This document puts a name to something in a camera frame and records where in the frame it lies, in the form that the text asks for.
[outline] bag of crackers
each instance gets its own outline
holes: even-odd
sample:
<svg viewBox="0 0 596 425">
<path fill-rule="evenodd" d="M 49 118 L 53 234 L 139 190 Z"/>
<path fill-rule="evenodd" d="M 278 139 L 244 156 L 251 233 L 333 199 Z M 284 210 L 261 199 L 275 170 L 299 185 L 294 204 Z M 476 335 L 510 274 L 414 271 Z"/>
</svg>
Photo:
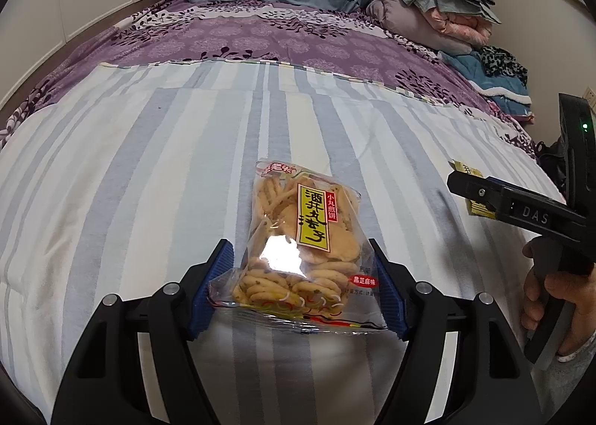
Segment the bag of crackers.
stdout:
<svg viewBox="0 0 596 425">
<path fill-rule="evenodd" d="M 258 161 L 248 245 L 234 269 L 210 282 L 212 303 L 304 330 L 385 329 L 359 202 L 357 191 L 329 176 Z"/>
</svg>

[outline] red oval label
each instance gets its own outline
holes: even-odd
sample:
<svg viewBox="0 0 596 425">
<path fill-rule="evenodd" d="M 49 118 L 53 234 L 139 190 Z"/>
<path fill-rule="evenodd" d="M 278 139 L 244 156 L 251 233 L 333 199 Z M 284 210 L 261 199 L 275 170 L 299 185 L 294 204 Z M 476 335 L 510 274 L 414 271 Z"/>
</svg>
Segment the red oval label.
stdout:
<svg viewBox="0 0 596 425">
<path fill-rule="evenodd" d="M 356 274 L 350 277 L 350 281 L 354 285 L 358 285 L 358 287 L 376 287 L 378 285 L 378 280 L 375 277 L 371 277 L 370 275 L 361 275 Z"/>
</svg>

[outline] blue gripper pad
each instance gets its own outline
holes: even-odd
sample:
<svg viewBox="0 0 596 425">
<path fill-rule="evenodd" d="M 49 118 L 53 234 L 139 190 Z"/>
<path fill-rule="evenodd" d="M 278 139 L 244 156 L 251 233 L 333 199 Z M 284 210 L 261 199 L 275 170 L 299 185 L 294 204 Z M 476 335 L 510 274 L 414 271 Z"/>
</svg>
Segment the blue gripper pad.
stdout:
<svg viewBox="0 0 596 425">
<path fill-rule="evenodd" d="M 375 256 L 375 264 L 378 273 L 379 300 L 385 324 L 390 331 L 395 332 L 399 338 L 403 339 L 408 331 L 405 303 L 377 256 Z"/>
<path fill-rule="evenodd" d="M 209 281 L 219 277 L 233 266 L 234 247 L 230 242 L 226 241 L 215 257 L 215 261 L 211 265 L 211 268 L 203 279 L 203 283 L 194 296 L 190 323 L 188 324 L 188 332 L 193 339 L 196 339 L 199 333 L 205 331 L 209 327 L 211 317 L 213 317 L 214 309 L 207 298 L 209 293 Z"/>
</svg>

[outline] purple blanket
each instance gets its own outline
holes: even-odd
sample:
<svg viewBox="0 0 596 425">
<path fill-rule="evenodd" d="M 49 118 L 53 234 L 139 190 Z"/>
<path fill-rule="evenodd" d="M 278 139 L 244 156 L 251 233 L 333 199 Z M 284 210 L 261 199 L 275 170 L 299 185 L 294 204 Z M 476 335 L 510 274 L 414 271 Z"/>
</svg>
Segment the purple blanket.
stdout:
<svg viewBox="0 0 596 425">
<path fill-rule="evenodd" d="M 47 77 L 41 80 L 0 131 L 0 148 L 29 114 L 58 102 L 100 62 L 137 65 L 167 60 L 207 58 L 268 59 L 290 62 L 380 81 L 437 98 L 444 103 L 475 107 L 515 127 L 519 136 L 510 140 L 533 157 L 532 141 L 523 129 L 502 113 L 496 104 L 479 95 L 467 81 L 437 59 L 427 48 L 405 38 L 378 37 L 345 28 L 346 21 L 379 30 L 363 13 L 324 12 L 305 7 L 273 4 L 285 18 L 233 16 L 192 18 L 197 4 L 163 0 L 135 15 L 126 29 L 109 28 L 82 44 Z M 203 10 L 234 12 L 247 7 L 270 6 L 260 1 L 203 4 Z M 162 10 L 167 9 L 165 18 Z M 151 23 L 152 20 L 163 24 Z"/>
</svg>

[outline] white and blue striped blanket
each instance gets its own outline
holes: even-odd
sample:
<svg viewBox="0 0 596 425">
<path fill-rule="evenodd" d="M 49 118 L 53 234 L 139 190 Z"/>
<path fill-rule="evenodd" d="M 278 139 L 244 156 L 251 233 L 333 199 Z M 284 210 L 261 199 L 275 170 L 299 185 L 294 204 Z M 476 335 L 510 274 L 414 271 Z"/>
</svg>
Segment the white and blue striped blanket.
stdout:
<svg viewBox="0 0 596 425">
<path fill-rule="evenodd" d="M 49 418 L 102 296 L 148 296 L 222 237 L 243 251 L 260 158 L 356 188 L 362 228 L 390 260 L 445 294 L 490 292 L 521 336 L 530 235 L 469 216 L 445 185 L 454 159 L 561 199 L 506 142 L 510 130 L 474 109 L 275 62 L 100 65 L 0 153 L 0 359 Z M 297 336 L 223 310 L 191 345 L 223 425 L 372 424 L 403 348 L 388 331 Z M 150 370 L 145 379 L 155 395 Z M 444 399 L 446 385 L 437 391 Z M 152 408 L 163 416 L 158 397 Z"/>
</svg>

